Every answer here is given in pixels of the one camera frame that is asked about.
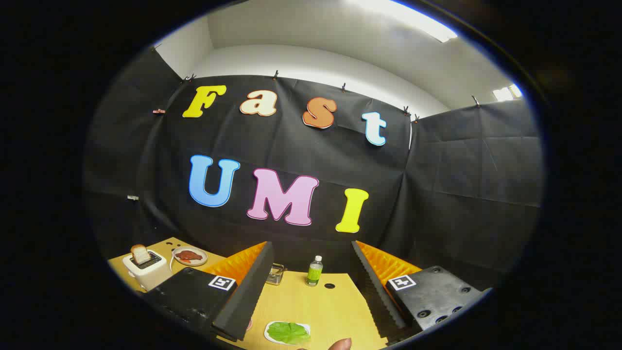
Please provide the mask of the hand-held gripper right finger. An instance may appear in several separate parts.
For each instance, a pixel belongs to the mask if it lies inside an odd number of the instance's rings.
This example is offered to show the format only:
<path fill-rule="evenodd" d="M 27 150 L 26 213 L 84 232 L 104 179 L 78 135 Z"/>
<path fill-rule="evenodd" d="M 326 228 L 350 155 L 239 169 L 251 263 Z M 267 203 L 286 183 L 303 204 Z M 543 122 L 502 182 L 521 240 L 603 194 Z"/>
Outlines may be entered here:
<path fill-rule="evenodd" d="M 351 248 L 351 274 L 388 343 L 435 328 L 491 287 L 491 270 L 472 264 L 402 259 L 361 241 Z"/>

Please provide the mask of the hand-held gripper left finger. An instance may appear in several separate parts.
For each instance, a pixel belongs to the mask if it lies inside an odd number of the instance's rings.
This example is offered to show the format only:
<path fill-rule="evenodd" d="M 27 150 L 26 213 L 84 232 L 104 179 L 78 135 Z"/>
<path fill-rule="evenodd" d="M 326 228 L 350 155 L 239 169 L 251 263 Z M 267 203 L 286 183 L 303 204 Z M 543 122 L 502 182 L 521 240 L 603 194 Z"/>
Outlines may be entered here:
<path fill-rule="evenodd" d="M 205 270 L 184 268 L 143 298 L 196 334 L 242 341 L 273 262 L 273 244 L 262 242 Z"/>

